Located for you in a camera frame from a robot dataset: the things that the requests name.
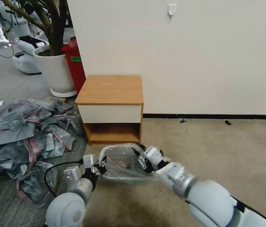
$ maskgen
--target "green label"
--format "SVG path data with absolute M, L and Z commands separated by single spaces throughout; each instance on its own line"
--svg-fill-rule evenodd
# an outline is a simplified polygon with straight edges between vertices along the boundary
M 81 57 L 71 57 L 71 61 L 73 61 L 73 62 L 82 62 L 82 58 Z

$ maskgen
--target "red trash bin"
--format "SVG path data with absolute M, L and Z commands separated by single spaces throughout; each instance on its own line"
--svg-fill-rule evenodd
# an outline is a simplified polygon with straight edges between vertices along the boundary
M 66 54 L 75 90 L 78 94 L 86 80 L 86 75 L 83 70 L 82 59 L 80 58 L 76 38 L 72 39 L 67 45 L 65 45 L 61 51 Z

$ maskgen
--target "white plant pot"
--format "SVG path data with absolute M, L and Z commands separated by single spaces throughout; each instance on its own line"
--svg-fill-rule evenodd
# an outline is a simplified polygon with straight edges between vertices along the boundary
M 76 90 L 71 77 L 69 66 L 64 55 L 39 56 L 38 53 L 48 50 L 49 46 L 36 48 L 32 54 L 40 68 L 42 75 L 51 89 L 52 95 L 56 97 L 71 97 L 76 95 Z

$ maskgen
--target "potted plant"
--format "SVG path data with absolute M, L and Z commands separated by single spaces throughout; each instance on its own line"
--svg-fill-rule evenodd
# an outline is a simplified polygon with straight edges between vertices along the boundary
M 41 29 L 48 38 L 49 45 L 33 51 L 33 56 L 42 75 L 57 97 L 70 97 L 76 94 L 65 54 L 61 51 L 64 45 L 63 36 L 67 20 L 66 0 L 2 0 L 12 11 L 24 17 L 28 22 Z M 25 5 L 31 5 L 40 18 L 40 22 L 30 16 Z

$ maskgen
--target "black baseboard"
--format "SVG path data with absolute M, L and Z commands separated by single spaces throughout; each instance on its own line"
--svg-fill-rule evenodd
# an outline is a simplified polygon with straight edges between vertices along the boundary
M 266 115 L 255 114 L 164 114 L 164 113 L 144 113 L 143 118 L 196 118 L 196 119 L 263 119 Z

